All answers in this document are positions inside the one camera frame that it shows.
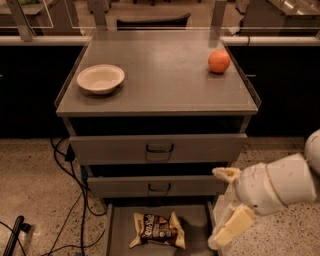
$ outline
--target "table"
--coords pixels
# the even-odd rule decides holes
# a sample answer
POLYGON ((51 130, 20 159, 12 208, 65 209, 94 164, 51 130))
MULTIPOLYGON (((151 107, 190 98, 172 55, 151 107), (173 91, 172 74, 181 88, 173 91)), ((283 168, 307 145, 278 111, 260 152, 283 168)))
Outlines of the table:
POLYGON ((213 255, 206 242, 212 205, 226 184, 211 170, 237 159, 258 111, 234 63, 224 74, 209 71, 215 49, 224 46, 213 30, 99 31, 66 82, 57 114, 91 192, 105 201, 104 255, 179 253, 151 244, 129 250, 136 211, 176 211, 188 223, 185 253, 213 255), (77 86, 79 72, 98 64, 125 72, 111 95, 77 86))

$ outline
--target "terrazzo floor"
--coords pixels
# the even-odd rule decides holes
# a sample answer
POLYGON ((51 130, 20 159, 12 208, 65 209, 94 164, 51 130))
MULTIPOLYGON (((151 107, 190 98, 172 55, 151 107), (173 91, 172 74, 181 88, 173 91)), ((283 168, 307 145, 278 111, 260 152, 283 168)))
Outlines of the terrazzo floor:
MULTIPOLYGON (((258 162, 272 162, 303 152, 303 146, 303 138, 249 138, 233 166, 245 168, 258 162)), ((65 152, 66 147, 67 141, 60 150, 65 152)), ((81 193, 77 183, 57 165, 53 154, 49 139, 0 139, 0 221, 13 227, 16 217, 23 215, 25 222, 32 225, 28 234, 22 232, 19 236, 28 256, 46 255, 51 250, 69 210, 81 193)), ((63 156, 58 154, 58 159, 66 169, 71 170, 63 156)), ((80 168, 76 161, 74 170, 79 176, 80 168)), ((90 194, 88 202, 93 212, 104 212, 101 201, 90 194)), ((218 200, 215 208, 217 220, 229 202, 237 203, 230 187, 218 200)), ((83 203, 80 199, 70 214, 55 250, 66 245, 80 245, 82 213, 83 203)), ((253 228, 223 249, 222 255, 317 256, 320 251, 319 216, 320 204, 303 203, 289 206, 281 213, 259 217, 253 228)), ((87 211, 85 245, 99 238, 105 223, 105 215, 96 217, 87 211)), ((9 235, 10 231, 0 225, 0 252, 4 251, 9 235)), ((99 256, 102 249, 103 242, 100 240, 85 252, 86 255, 99 256)), ((64 247, 52 255, 74 256, 80 252, 76 247, 64 247)), ((18 244, 13 255, 23 255, 18 244)))

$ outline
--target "wooden drawer bottom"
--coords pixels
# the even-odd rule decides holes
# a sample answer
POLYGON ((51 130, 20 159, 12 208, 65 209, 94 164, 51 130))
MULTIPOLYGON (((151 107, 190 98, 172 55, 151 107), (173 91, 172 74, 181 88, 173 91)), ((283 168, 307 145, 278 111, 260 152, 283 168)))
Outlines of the wooden drawer bottom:
POLYGON ((212 256, 218 255, 210 250, 207 239, 214 226, 212 201, 207 197, 153 198, 109 201, 105 252, 103 255, 115 256, 212 256), (186 249, 168 245, 143 244, 129 249, 136 237, 134 213, 156 214, 168 218, 175 212, 185 232, 186 249))

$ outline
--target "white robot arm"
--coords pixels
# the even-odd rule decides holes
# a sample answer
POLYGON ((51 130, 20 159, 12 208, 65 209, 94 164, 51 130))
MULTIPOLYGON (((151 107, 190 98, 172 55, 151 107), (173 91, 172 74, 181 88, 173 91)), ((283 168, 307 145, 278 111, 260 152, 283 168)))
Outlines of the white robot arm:
POLYGON ((208 239, 208 246, 218 250, 250 228, 256 214, 265 216, 282 211, 290 204, 317 200, 320 130, 306 141, 304 156, 294 154, 269 164, 258 163, 243 171, 230 167, 215 168, 212 172, 232 184, 241 201, 237 207, 227 207, 208 239))

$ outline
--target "snack bag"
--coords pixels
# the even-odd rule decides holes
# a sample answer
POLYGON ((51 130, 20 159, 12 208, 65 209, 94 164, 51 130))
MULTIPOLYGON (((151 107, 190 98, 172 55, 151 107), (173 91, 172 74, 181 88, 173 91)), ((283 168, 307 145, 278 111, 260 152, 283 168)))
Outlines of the snack bag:
POLYGON ((134 224, 137 236, 129 248, 149 242, 186 248, 184 231, 174 212, 169 220, 154 214, 135 213, 134 224))

